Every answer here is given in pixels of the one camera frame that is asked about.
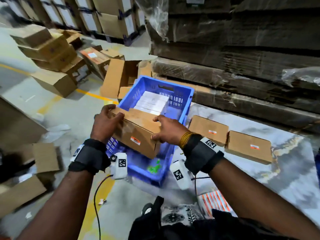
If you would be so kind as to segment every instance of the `white sensor device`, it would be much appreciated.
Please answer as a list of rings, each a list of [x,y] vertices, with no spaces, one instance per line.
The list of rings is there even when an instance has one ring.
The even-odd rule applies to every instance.
[[[181,190],[187,190],[192,186],[191,178],[188,174],[188,169],[184,165],[184,161],[178,160],[172,163],[170,171]]]
[[[118,152],[110,157],[112,179],[124,179],[128,175],[127,154]]]

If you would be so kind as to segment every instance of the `left hand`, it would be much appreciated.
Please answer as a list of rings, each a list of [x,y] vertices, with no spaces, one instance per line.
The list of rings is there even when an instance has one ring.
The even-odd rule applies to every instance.
[[[116,107],[115,104],[104,105],[101,113],[94,116],[94,124],[90,134],[91,139],[107,143],[113,135],[118,123],[123,120],[125,115],[118,113],[115,117],[109,116],[109,111]]]

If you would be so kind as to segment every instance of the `right hand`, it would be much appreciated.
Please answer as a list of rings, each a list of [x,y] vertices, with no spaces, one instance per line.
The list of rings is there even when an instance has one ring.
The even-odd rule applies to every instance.
[[[159,115],[153,118],[154,122],[159,121],[161,123],[160,132],[152,135],[152,140],[160,142],[168,142],[169,144],[178,146],[182,136],[189,132],[179,121],[169,119],[163,115]]]

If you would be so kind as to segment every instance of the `hand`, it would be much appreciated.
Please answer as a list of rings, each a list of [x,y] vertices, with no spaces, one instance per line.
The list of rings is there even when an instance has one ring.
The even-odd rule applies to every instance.
[[[118,123],[123,120],[125,115],[118,113],[115,117],[111,118],[109,110],[114,109],[115,104],[104,105],[101,113],[94,116],[94,124],[90,134],[91,139],[107,143],[113,135]]]
[[[189,130],[179,123],[177,120],[169,119],[163,115],[159,115],[153,118],[154,122],[159,121],[161,123],[161,131],[152,135],[152,140],[168,142],[178,146],[181,137]]]

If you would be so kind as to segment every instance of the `finger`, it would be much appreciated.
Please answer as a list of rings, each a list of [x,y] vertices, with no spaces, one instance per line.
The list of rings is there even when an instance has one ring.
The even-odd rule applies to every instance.
[[[161,114],[161,115],[158,115],[158,116],[154,117],[153,121],[154,122],[159,121],[161,123],[163,121],[163,118],[165,118],[165,116]]]
[[[115,108],[116,108],[115,104],[104,105],[101,109],[101,114],[107,115],[110,109],[115,109]]]
[[[119,112],[119,113],[117,113],[117,114],[115,115],[115,117],[113,117],[113,120],[115,120],[115,121],[117,121],[117,122],[120,122],[120,121],[123,120],[124,117],[125,117],[125,114]]]
[[[151,136],[151,139],[154,140],[154,141],[160,141],[160,139],[161,139],[161,133],[153,134],[153,135]]]

